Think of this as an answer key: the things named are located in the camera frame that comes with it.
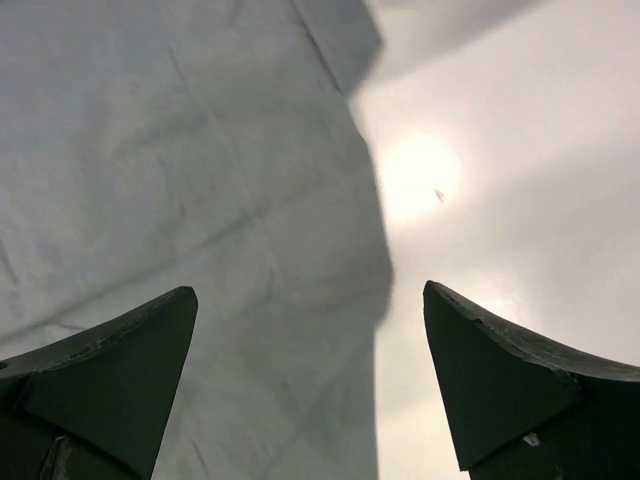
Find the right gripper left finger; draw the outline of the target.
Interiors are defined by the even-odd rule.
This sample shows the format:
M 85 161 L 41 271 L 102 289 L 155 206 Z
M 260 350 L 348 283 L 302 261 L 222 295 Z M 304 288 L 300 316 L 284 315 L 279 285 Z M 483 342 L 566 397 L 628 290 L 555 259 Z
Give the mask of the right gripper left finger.
M 2 478 L 150 478 L 196 315 L 181 286 L 3 360 Z

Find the grey long sleeve shirt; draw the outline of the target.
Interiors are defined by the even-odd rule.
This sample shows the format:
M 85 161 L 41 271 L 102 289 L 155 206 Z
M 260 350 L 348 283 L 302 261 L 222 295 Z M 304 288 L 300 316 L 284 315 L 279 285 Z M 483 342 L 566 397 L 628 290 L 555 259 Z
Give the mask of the grey long sleeve shirt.
M 199 300 L 155 477 L 375 479 L 361 1 L 5 1 L 1 353 Z

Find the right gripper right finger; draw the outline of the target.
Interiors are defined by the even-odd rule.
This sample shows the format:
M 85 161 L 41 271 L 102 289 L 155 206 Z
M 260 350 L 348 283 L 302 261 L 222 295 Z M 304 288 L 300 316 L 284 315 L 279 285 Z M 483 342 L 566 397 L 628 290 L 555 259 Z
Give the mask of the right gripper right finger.
M 461 471 L 638 478 L 638 367 L 551 340 L 434 281 L 424 321 Z

